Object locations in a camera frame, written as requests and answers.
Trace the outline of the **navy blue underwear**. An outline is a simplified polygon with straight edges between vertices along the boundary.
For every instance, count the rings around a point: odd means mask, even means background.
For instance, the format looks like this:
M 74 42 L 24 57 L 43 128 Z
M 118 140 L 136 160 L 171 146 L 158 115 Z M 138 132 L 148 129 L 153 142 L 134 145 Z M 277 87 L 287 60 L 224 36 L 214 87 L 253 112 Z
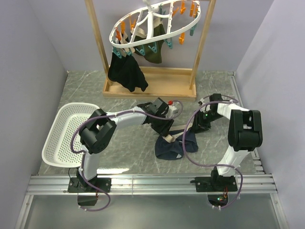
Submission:
M 178 160 L 183 157 L 183 129 L 184 126 L 175 126 L 167 137 L 158 136 L 154 147 L 158 159 Z M 190 128 L 185 133 L 185 149 L 189 153 L 198 151 L 195 133 L 191 132 Z

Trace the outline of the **white oval clip hanger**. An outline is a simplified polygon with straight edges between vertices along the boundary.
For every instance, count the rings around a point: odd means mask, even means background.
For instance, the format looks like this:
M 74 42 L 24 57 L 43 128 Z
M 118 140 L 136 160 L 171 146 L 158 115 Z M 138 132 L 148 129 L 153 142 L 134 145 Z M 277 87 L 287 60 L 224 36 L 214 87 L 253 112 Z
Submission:
M 173 37 L 179 37 L 179 43 L 184 44 L 186 32 L 194 34 L 197 23 L 201 18 L 201 4 L 198 0 L 192 0 L 188 4 L 185 0 L 165 0 L 151 4 L 144 0 L 145 7 L 134 10 L 123 16 L 115 23 L 110 35 L 109 42 L 123 51 L 136 46 L 149 44 L 158 40 L 164 40 L 169 48 L 172 48 Z M 175 15 L 186 13 L 187 5 L 190 5 L 190 22 L 179 29 L 173 29 Z M 153 21 L 161 18 L 165 35 L 153 36 Z

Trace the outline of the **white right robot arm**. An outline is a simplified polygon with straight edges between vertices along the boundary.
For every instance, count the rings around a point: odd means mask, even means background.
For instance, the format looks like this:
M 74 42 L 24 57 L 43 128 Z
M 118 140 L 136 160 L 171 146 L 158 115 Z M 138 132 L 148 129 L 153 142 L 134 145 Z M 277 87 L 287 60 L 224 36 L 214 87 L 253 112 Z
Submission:
M 227 100 L 221 94 L 212 94 L 207 103 L 204 98 L 199 101 L 201 106 L 193 117 L 191 130 L 194 133 L 211 129 L 211 123 L 220 118 L 229 120 L 228 148 L 221 161 L 214 166 L 216 175 L 210 178 L 214 190 L 222 190 L 226 177 L 236 174 L 236 169 L 243 159 L 263 142 L 262 117 L 258 110 L 249 110 L 238 105 L 232 97 Z

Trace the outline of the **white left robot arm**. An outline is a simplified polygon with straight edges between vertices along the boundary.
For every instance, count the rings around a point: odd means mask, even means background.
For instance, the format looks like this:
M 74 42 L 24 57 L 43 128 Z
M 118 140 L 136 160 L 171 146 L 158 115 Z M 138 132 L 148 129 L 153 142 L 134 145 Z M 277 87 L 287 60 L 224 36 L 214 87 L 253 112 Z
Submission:
M 78 170 L 79 186 L 86 192 L 95 189 L 100 153 L 108 146 L 115 131 L 148 124 L 160 136 L 167 136 L 178 113 L 176 106 L 161 98 L 117 113 L 95 110 L 76 131 L 82 144 L 79 153 L 84 154 Z

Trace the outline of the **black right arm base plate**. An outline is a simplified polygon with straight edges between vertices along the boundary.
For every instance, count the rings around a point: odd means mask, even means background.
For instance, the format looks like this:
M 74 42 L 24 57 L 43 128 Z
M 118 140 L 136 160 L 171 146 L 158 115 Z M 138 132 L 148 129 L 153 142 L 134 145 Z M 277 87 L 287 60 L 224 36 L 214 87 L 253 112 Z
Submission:
M 195 177 L 190 181 L 195 184 L 196 192 L 235 192 L 238 190 L 235 177 Z

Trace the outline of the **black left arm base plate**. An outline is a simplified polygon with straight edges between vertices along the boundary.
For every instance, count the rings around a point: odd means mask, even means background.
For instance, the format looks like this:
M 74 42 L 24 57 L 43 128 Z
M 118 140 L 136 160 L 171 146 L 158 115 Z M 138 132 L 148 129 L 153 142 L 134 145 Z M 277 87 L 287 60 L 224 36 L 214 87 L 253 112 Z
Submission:
M 90 183 L 97 187 L 98 189 L 101 189 L 107 193 L 110 192 L 112 180 L 109 177 L 106 178 L 93 178 L 90 180 Z M 90 186 L 88 183 L 86 183 L 82 177 L 81 179 L 78 179 L 77 177 L 72 177 L 68 184 L 68 193 L 93 193 L 93 192 L 100 192 L 96 188 Z

